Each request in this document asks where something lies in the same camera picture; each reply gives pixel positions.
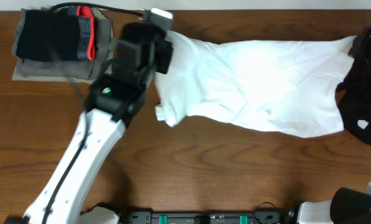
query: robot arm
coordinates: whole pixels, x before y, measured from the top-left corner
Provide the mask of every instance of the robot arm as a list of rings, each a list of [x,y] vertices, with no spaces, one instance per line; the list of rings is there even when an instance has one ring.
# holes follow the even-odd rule
[[[94,178],[109,151],[126,130],[123,121],[115,122],[111,114],[98,109],[80,116],[71,143],[51,179],[25,212],[24,216],[30,218],[29,223],[42,223],[46,205],[83,138],[86,116],[90,120],[87,142],[60,187],[47,219],[47,223],[78,223],[83,202]]]

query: folded shirt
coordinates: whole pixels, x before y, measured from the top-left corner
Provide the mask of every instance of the folded shirt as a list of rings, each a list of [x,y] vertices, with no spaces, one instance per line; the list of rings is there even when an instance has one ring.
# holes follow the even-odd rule
[[[334,98],[354,59],[354,37],[329,42],[212,44],[176,32],[168,73],[156,74],[158,120],[205,116],[258,131],[310,138],[344,129]]]
[[[51,62],[50,52],[54,47],[62,61],[94,59],[94,17],[88,7],[24,13],[15,51],[19,58]]]
[[[38,81],[38,82],[67,82],[66,76],[72,77],[77,82],[91,83],[97,77],[102,63],[113,57],[116,39],[113,38],[112,21],[104,17],[96,8],[90,8],[94,20],[94,60],[63,61],[58,67],[55,62],[39,62],[30,59],[17,59],[13,80]],[[25,12],[21,12],[21,20],[17,26],[17,40],[22,32],[25,22]]]

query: black cloth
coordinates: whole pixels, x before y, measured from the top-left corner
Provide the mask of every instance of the black cloth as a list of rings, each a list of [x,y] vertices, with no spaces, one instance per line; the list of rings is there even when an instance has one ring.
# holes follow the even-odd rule
[[[344,127],[355,137],[371,145],[371,66],[356,60],[336,91],[347,90],[339,104]],[[359,120],[368,122],[366,128]]]
[[[61,60],[79,60],[80,23],[78,16],[42,10],[25,12],[25,24],[16,55],[42,62],[52,61],[49,47],[55,47]]]

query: white t-shirt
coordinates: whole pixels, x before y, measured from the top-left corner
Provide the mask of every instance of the white t-shirt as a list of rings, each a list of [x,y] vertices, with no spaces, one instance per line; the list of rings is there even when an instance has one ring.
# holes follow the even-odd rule
[[[354,38],[217,45],[169,32],[172,61],[155,77],[157,118],[174,126],[198,115],[302,138],[342,131],[334,95],[354,61]]]

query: wood grain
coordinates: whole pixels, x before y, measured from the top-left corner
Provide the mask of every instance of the wood grain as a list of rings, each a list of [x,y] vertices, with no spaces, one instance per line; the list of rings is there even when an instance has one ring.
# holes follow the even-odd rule
[[[134,16],[105,12],[115,35]],[[371,11],[175,11],[173,30],[222,43],[336,40],[371,26]],[[19,12],[0,12],[0,223],[22,215],[47,183],[75,130],[80,107],[66,83],[13,82]],[[364,191],[371,146],[347,131],[300,139],[202,117],[158,122],[154,86],[124,139],[100,170],[85,208],[251,210],[292,200],[330,200],[340,187]]]

